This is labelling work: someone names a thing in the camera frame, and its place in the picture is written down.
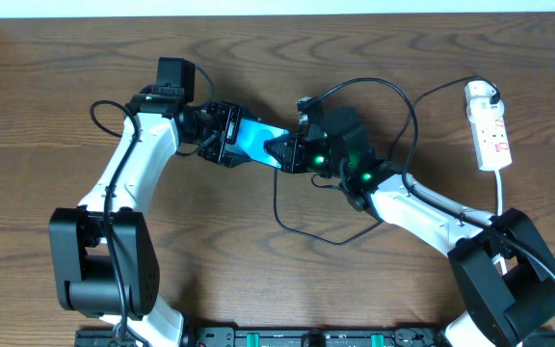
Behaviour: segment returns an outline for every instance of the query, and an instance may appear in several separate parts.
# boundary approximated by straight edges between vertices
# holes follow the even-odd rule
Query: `white power strip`
[[[468,83],[466,113],[472,126],[477,162],[482,171],[497,171],[511,164],[511,151],[505,129],[505,104],[490,104],[496,90],[487,82]]]

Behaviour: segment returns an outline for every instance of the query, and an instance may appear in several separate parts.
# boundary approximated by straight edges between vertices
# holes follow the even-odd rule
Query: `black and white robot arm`
[[[151,346],[179,345],[184,320],[159,296],[159,266],[145,225],[161,172],[180,143],[222,166],[255,161],[285,173],[340,178],[339,189],[357,211],[366,211],[412,232],[447,256],[466,303],[465,312],[442,331],[444,342],[462,346],[516,346],[555,316],[555,282],[530,257],[494,238],[494,228],[526,244],[555,274],[555,259],[532,222],[511,209],[502,216],[465,207],[426,188],[401,168],[377,158],[354,109],[325,114],[320,100],[298,102],[296,132],[263,124],[249,110],[211,102],[190,107],[194,65],[161,58],[155,86],[126,104],[121,140],[106,171],[74,209],[58,208],[49,225],[60,304],[88,317],[117,324],[119,291],[108,256],[86,248],[105,242],[102,216],[106,187],[130,144],[111,196],[110,220],[127,299],[129,331]],[[139,134],[135,135],[134,124]],[[261,141],[256,140],[262,134]],[[501,276],[492,259],[517,256]]]

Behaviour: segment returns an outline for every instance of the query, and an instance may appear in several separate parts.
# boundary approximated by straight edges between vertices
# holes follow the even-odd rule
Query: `wooden table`
[[[297,99],[353,77],[388,79],[415,98],[486,76],[506,103],[505,205],[533,218],[555,254],[555,14],[0,20],[0,345],[69,346],[79,326],[99,325],[57,302],[48,220],[89,192],[117,144],[89,106],[128,101],[154,81],[160,56],[199,64],[219,99],[287,127]],[[197,81],[202,101],[208,88]],[[334,106],[358,108],[378,153],[407,114],[394,92],[368,84],[336,94]],[[494,210],[493,174],[477,169],[463,108],[461,87],[418,106],[412,172]],[[99,116],[120,129],[120,112]],[[410,233],[383,225],[330,247],[281,230],[271,195],[269,168],[171,160],[147,220],[160,293],[174,307],[193,319],[306,327],[442,326],[464,311],[446,259]],[[307,174],[281,174],[278,195],[287,225],[332,239],[373,223]]]

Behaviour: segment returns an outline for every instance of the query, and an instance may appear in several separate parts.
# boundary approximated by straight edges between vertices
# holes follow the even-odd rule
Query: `white cord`
[[[500,216],[502,214],[502,180],[500,179],[500,170],[494,170],[493,174],[496,176],[496,215]],[[500,263],[500,270],[502,275],[507,273],[507,263],[505,258],[500,254],[496,256],[493,263]]]

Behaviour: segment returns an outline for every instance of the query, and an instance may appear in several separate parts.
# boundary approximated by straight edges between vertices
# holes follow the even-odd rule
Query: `wooden surface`
[[[297,99],[349,78],[382,77],[415,98],[486,76],[506,103],[514,163],[502,172],[505,205],[533,218],[555,254],[555,14],[1,20],[0,345],[70,345],[79,326],[99,324],[57,302],[48,220],[89,192],[117,144],[91,123],[91,103],[128,101],[165,55],[204,67],[218,98],[288,127]],[[199,78],[197,100],[206,96]],[[406,116],[375,85],[353,86],[330,105],[356,106],[378,152]],[[419,104],[413,173],[494,210],[493,174],[477,169],[463,107],[460,87]],[[119,112],[99,116],[120,129]],[[407,150],[404,142],[398,159]],[[288,234],[273,220],[271,183],[259,165],[228,170],[198,157],[167,165],[147,222],[160,293],[174,307],[240,326],[441,326],[463,312],[434,249],[388,225],[344,248]],[[307,174],[281,174],[279,185],[289,226],[337,240],[373,223]]]

